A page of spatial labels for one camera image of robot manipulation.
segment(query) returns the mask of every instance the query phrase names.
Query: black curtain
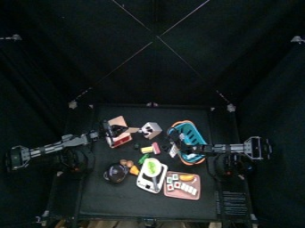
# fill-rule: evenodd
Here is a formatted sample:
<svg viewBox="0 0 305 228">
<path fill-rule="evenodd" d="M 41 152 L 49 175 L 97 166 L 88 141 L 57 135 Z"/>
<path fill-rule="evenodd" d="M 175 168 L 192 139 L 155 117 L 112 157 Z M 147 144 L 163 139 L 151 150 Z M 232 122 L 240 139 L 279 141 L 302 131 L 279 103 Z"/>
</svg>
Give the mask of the black curtain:
<svg viewBox="0 0 305 228">
<path fill-rule="evenodd" d="M 294 45 L 239 106 L 243 139 L 269 138 L 271 160 L 251 178 L 255 212 L 267 227 L 303 227 L 305 46 Z"/>
<path fill-rule="evenodd" d="M 297 0 L 2 1 L 0 37 L 22 40 L 0 40 L 1 155 L 60 139 L 71 101 L 231 102 L 242 138 L 277 143 L 251 180 L 255 211 L 297 227 L 303 52 L 290 39 L 303 31 L 303 8 Z M 49 172 L 0 175 L 0 222 L 26 223 L 45 208 Z"/>
</svg>

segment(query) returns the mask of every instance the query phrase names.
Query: black object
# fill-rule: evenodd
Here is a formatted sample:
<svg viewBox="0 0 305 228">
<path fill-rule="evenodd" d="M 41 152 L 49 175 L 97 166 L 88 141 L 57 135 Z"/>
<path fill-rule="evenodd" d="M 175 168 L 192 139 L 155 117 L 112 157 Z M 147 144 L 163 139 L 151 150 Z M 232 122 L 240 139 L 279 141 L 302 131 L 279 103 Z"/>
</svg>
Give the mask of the black object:
<svg viewBox="0 0 305 228">
<path fill-rule="evenodd" d="M 127 166 L 119 163 L 112 164 L 103 173 L 103 178 L 111 183 L 120 183 L 125 179 L 125 174 L 128 173 Z"/>
<path fill-rule="evenodd" d="M 113 137 L 117 137 L 127 129 L 125 126 L 112 125 L 104 120 L 99 129 L 92 130 L 80 136 L 65 134 L 61 140 L 53 144 L 29 149 L 24 146 L 14 146 L 5 154 L 6 172 L 17 171 L 25 168 L 33 159 L 45 155 L 57 155 L 55 158 L 55 167 L 69 169 L 72 172 L 92 171 L 93 155 L 85 145 L 96 142 L 100 136 L 109 137 L 113 144 Z"/>
</svg>

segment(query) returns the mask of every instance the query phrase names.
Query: black table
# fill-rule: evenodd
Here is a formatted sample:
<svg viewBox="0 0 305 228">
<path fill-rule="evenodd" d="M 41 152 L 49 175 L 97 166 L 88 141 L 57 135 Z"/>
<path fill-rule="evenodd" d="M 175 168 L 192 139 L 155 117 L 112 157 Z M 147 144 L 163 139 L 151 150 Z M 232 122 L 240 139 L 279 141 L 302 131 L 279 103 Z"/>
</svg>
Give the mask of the black table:
<svg viewBox="0 0 305 228">
<path fill-rule="evenodd" d="M 156 219 L 162 221 L 184 220 L 210 222 L 220 219 L 219 197 L 216 184 L 207 173 L 206 162 L 186 166 L 178 156 L 172 158 L 167 152 L 151 155 L 168 166 L 168 171 L 198 174 L 202 191 L 198 200 L 176 199 L 164 196 L 163 191 L 153 194 L 136 187 L 136 177 L 128 175 L 123 182 L 108 183 L 103 179 L 105 168 L 120 159 L 137 162 L 143 156 L 133 148 L 152 142 L 168 145 L 166 132 L 170 126 L 180 120 L 190 120 L 207 143 L 239 143 L 234 122 L 234 113 L 226 107 L 145 107 L 131 105 L 93 105 L 77 107 L 71 111 L 67 134 L 81 134 L 96 127 L 96 123 L 123 116 L 131 127 L 141 127 L 147 122 L 156 122 L 162 133 L 151 140 L 141 134 L 132 134 L 132 141 L 111 149 L 105 140 L 92 144 L 95 156 L 93 171 L 83 177 L 63 175 L 55 177 L 56 188 L 50 193 L 49 216 L 72 219 Z"/>
</svg>

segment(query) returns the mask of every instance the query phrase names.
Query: colorful tray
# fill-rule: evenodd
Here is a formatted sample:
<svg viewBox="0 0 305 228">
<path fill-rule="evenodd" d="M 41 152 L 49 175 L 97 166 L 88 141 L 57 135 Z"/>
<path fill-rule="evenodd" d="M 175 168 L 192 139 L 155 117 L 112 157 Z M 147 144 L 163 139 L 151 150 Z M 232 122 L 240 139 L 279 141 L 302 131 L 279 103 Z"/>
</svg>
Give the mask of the colorful tray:
<svg viewBox="0 0 305 228">
<path fill-rule="evenodd" d="M 200 177 L 194 175 L 191 181 L 182 181 L 180 175 L 192 175 L 180 172 L 168 171 L 164 178 L 163 192 L 164 195 L 172 198 L 180 198 L 186 200 L 198 200 L 200 197 L 202 185 Z"/>
</svg>

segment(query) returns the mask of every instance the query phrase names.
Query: table surface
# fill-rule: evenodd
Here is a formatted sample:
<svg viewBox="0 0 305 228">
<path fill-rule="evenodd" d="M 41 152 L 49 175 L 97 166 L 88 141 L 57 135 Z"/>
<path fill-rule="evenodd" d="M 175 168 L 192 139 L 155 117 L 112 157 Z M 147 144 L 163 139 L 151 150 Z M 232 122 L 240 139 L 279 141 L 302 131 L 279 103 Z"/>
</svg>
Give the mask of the table surface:
<svg viewBox="0 0 305 228">
<path fill-rule="evenodd" d="M 103 179 L 107 167 L 120 159 L 136 163 L 143 154 L 133 149 L 135 143 L 147 147 L 156 142 L 159 147 L 168 144 L 166 132 L 180 120 L 190 120 L 207 143 L 238 143 L 234 113 L 223 108 L 214 110 L 188 107 L 137 107 L 137 106 L 93 106 L 92 109 L 77 108 L 71 111 L 67 133 L 81 134 L 104 119 L 123 116 L 129 127 L 141 127 L 147 122 L 156 122 L 162 133 L 151 140 L 141 134 L 132 134 L 132 141 L 111 149 L 105 140 L 92 144 L 95 156 L 93 171 L 87 175 L 81 188 L 80 217 L 88 218 L 155 218 L 163 220 L 214 221 L 216 220 L 215 182 L 207 174 L 206 163 L 186 166 L 178 156 L 167 152 L 151 154 L 168 171 L 196 174 L 200 176 L 202 189 L 198 200 L 167 197 L 163 190 L 155 194 L 136 187 L 136 176 L 127 175 L 120 183 L 108 183 Z"/>
</svg>

